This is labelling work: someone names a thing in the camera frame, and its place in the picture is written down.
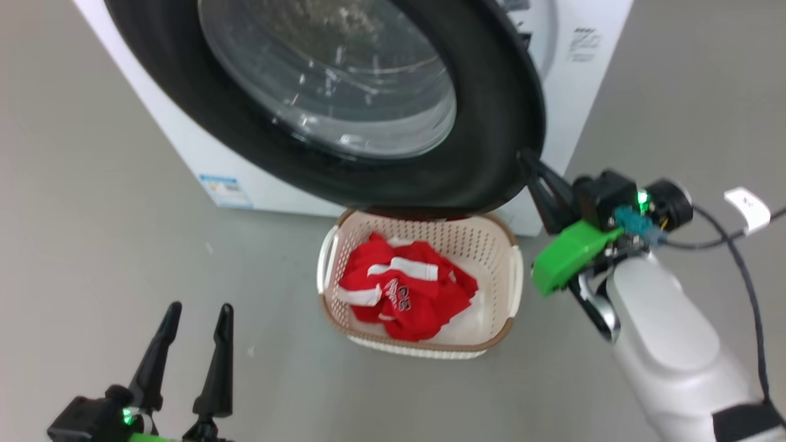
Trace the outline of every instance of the white cable tag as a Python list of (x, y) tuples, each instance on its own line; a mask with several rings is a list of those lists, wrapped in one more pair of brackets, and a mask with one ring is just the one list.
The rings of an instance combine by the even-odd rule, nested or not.
[(747, 221), (745, 234), (749, 235), (769, 224), (767, 204), (744, 187), (727, 190), (723, 197), (742, 213)]

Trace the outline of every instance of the washing machine door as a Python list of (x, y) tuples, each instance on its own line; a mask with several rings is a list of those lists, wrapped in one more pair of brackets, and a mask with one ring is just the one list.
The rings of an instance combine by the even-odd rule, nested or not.
[(127, 45), (199, 125), (351, 208), (488, 212), (539, 153), (538, 75), (494, 0), (105, 0)]

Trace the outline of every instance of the sticker on washing machine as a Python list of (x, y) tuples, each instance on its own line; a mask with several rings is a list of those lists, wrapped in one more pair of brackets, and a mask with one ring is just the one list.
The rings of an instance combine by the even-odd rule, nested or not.
[(248, 195), (235, 178), (214, 175), (199, 175), (202, 186), (208, 192), (215, 205), (221, 207), (253, 208)]
[(595, 28), (576, 28), (573, 30), (567, 60), (573, 63), (589, 63), (601, 47), (602, 37)]

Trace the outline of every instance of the white robotic arm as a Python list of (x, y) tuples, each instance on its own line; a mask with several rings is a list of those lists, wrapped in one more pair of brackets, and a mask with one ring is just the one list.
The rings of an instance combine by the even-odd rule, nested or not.
[(619, 263), (604, 288), (582, 283), (582, 297), (610, 304), (601, 314), (616, 330), (615, 357), (663, 440), (786, 440), (777, 412), (653, 255)]

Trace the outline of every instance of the blue connector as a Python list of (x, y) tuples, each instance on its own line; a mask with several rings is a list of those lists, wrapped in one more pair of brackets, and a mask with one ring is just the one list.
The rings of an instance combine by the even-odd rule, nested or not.
[(617, 227), (622, 228), (626, 234), (638, 236), (647, 244), (658, 247), (666, 237), (650, 218), (642, 216), (637, 210), (629, 206), (620, 206), (614, 210), (614, 220)]

